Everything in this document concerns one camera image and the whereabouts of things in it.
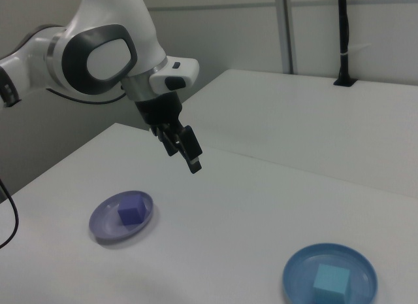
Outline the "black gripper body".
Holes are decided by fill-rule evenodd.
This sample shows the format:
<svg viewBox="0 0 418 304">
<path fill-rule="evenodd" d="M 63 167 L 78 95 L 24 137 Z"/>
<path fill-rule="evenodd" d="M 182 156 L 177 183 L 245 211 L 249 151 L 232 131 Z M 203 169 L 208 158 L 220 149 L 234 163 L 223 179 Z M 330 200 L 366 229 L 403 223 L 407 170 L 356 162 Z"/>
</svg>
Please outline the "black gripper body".
<svg viewBox="0 0 418 304">
<path fill-rule="evenodd" d="M 174 131 L 183 128 L 179 121 L 182 103 L 177 92 L 164 93 L 146 101 L 137 101 L 135 105 L 152 131 L 157 131 L 157 128 L 163 126 L 171 127 Z"/>
</svg>

